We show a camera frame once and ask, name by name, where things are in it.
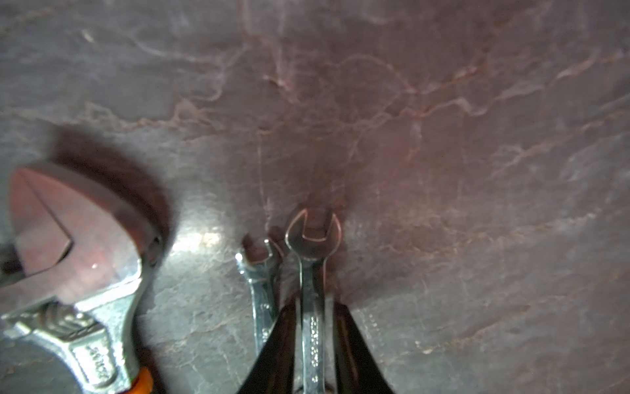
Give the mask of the orange handled adjustable wrench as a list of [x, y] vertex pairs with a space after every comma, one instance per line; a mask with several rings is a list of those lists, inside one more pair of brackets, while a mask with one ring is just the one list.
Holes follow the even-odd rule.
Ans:
[[162, 258], [157, 228], [92, 177], [51, 162], [16, 169], [9, 211], [23, 277], [1, 288], [1, 333], [56, 356], [84, 393], [150, 393], [132, 319]]

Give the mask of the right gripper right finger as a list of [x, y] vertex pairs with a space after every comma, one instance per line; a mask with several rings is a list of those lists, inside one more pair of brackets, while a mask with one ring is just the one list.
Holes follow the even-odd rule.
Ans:
[[337, 301], [333, 308], [333, 343], [338, 393], [393, 393], [349, 308]]

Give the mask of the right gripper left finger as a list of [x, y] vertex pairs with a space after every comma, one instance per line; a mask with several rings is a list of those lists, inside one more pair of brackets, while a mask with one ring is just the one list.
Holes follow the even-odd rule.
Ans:
[[269, 338], [238, 393], [295, 392], [296, 298], [282, 307]]

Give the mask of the small silver wrench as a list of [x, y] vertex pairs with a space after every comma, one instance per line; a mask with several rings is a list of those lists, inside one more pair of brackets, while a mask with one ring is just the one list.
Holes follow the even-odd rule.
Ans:
[[235, 255], [236, 265], [246, 280], [251, 295], [254, 320], [254, 344], [259, 355], [270, 338], [279, 315], [276, 282], [285, 259], [282, 247], [267, 236], [258, 246], [246, 234]]

